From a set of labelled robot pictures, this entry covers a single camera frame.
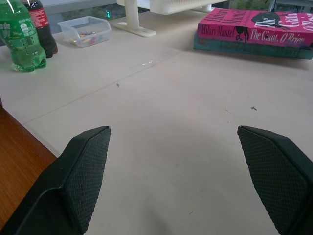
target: wooden surface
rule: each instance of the wooden surface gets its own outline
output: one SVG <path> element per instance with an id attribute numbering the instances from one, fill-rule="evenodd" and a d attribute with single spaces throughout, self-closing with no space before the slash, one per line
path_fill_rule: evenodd
<path id="1" fill-rule="evenodd" d="M 56 157 L 0 107 L 0 229 Z"/>

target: book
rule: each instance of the book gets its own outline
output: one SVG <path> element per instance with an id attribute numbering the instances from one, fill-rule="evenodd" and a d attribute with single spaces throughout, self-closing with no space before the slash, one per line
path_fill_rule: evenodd
<path id="1" fill-rule="evenodd" d="M 243 43 L 237 41 L 222 41 L 216 39 L 200 38 L 197 33 L 194 38 L 195 50 L 211 50 L 223 51 L 241 54 L 254 54 L 275 57 L 288 57 L 308 59 L 313 58 L 313 50 L 310 48 L 295 48 L 295 47 L 279 47 L 273 45 Z"/>
<path id="2" fill-rule="evenodd" d="M 281 47 L 313 47 L 313 14 L 215 8 L 198 23 L 198 36 Z"/>

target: clear plastic container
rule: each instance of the clear plastic container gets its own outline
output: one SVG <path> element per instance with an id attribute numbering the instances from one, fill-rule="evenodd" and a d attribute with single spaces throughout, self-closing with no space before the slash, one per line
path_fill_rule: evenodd
<path id="1" fill-rule="evenodd" d="M 112 33 L 107 20 L 93 16 L 59 22 L 58 25 L 65 40 L 81 48 L 106 41 Z"/>
<path id="2" fill-rule="evenodd" d="M 125 1 L 126 0 L 117 0 L 117 3 L 125 6 Z M 191 10 L 222 1 L 225 0 L 137 0 L 138 7 L 150 9 L 151 12 L 162 15 Z"/>

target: white plastic stand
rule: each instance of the white plastic stand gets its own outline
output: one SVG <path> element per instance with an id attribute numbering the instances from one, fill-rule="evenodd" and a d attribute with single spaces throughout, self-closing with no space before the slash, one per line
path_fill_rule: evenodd
<path id="1" fill-rule="evenodd" d="M 114 24 L 118 29 L 139 35 L 141 37 L 152 37 L 157 32 L 139 26 L 139 14 L 137 0 L 125 0 L 126 21 Z"/>
<path id="2" fill-rule="evenodd" d="M 207 5 L 207 6 L 202 6 L 202 7 L 198 7 L 194 9 L 195 11 L 200 11 L 200 12 L 204 12 L 204 13 L 210 13 L 211 11 L 214 10 L 214 7 L 212 7 L 212 5 Z"/>

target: white table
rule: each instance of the white table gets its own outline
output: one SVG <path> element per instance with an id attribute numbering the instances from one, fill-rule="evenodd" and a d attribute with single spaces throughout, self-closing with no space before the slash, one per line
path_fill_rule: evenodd
<path id="1" fill-rule="evenodd" d="M 57 156 L 111 126 L 88 235 L 277 235 L 236 131 L 288 136 L 312 159 L 312 61 L 193 51 L 202 14 L 140 17 L 157 36 L 114 30 L 78 49 L 55 35 L 59 53 L 33 73 L 11 72 L 1 48 L 5 108 Z"/>

